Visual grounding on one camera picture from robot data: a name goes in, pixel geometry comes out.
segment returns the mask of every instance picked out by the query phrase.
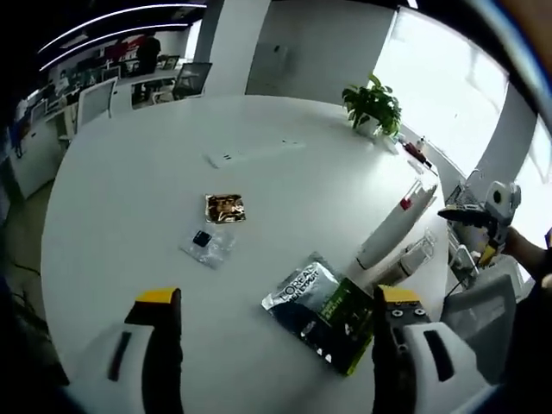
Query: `l'oreal package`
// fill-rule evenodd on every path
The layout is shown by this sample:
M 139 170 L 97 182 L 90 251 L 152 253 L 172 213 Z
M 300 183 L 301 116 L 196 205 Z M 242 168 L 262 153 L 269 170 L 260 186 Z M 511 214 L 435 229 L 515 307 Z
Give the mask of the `l'oreal package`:
M 373 300 L 311 254 L 262 302 L 263 308 L 339 373 L 350 375 L 373 337 Z

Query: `gold foil packet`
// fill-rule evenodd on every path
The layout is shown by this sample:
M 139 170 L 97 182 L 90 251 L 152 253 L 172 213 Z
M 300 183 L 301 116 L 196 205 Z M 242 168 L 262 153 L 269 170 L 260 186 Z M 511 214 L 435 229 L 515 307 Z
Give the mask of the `gold foil packet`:
M 205 196 L 205 215 L 212 223 L 235 223 L 245 220 L 242 196 L 224 194 Z

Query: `white round table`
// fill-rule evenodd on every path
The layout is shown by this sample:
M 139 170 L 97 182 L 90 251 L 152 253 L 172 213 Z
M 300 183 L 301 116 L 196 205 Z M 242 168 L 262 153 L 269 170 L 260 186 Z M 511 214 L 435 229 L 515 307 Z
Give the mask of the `white round table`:
M 78 353 L 120 323 L 141 292 L 182 291 L 182 399 L 188 413 L 366 413 L 371 349 L 344 378 L 260 306 L 310 253 L 345 272 L 414 182 L 402 155 L 356 135 L 339 106 L 282 97 L 190 99 L 92 122 L 61 165 L 42 237 L 47 321 L 71 378 Z M 205 155 L 281 140 L 304 148 L 216 169 Z M 204 194 L 243 196 L 247 220 L 211 270 L 178 249 Z M 430 228 L 432 261 L 403 285 L 438 318 L 447 227 L 437 200 L 401 246 Z

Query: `potted plant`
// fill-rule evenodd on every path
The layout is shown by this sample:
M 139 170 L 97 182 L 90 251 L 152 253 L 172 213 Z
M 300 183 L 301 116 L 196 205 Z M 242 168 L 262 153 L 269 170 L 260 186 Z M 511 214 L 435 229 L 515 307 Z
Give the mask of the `potted plant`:
M 400 128 L 398 100 L 392 95 L 393 89 L 383 86 L 374 74 L 368 79 L 373 82 L 369 88 L 351 85 L 343 90 L 348 119 L 361 135 L 393 137 Z

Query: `green leaves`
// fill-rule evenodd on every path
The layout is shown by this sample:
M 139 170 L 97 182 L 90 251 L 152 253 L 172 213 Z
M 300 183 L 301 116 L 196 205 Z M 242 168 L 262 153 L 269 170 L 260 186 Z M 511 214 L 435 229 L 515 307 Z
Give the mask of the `green leaves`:
M 350 85 L 342 92 L 348 119 L 353 121 L 353 128 L 357 128 L 374 117 L 385 135 L 395 135 L 400 128 L 401 109 L 398 100 L 391 95 L 392 88 L 383 86 L 374 74 L 368 78 L 373 82 L 369 89 Z

